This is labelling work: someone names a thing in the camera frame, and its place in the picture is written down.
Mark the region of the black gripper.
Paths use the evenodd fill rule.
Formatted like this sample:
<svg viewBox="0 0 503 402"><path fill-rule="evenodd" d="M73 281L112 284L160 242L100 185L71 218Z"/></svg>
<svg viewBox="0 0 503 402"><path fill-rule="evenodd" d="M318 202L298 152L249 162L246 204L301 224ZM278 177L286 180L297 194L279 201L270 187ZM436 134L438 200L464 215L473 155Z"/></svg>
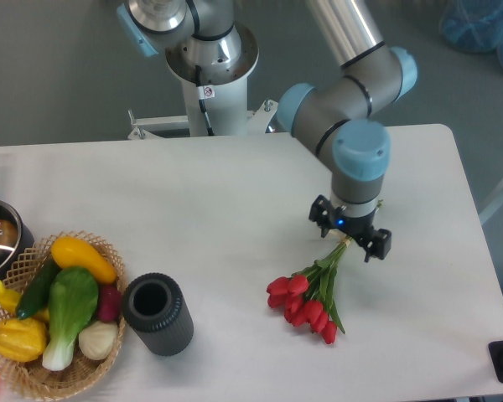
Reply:
<svg viewBox="0 0 503 402"><path fill-rule="evenodd" d="M384 260L392 247L392 232L375 229L377 205L377 199L364 204L331 204L324 195L319 195L311 204L309 220L320 228L322 238L336 229L357 240L365 251L365 263L373 258Z"/></svg>

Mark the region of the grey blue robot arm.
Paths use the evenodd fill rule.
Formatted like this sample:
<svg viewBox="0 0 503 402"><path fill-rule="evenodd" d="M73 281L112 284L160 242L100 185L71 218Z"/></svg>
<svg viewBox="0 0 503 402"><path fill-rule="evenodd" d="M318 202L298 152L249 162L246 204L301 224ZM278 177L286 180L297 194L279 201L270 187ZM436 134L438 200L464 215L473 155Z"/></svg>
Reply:
<svg viewBox="0 0 503 402"><path fill-rule="evenodd" d="M384 259L392 235L373 220L391 140L371 116L414 86L417 66L405 49L385 45L364 2L310 1L308 8L342 76L323 90L294 85L275 118L331 171L331 195L314 201L310 219L323 233L353 238L367 258ZM124 1L117 17L137 49L163 54L180 80L191 136L247 132L247 79L258 47L236 22L233 2Z"/></svg>

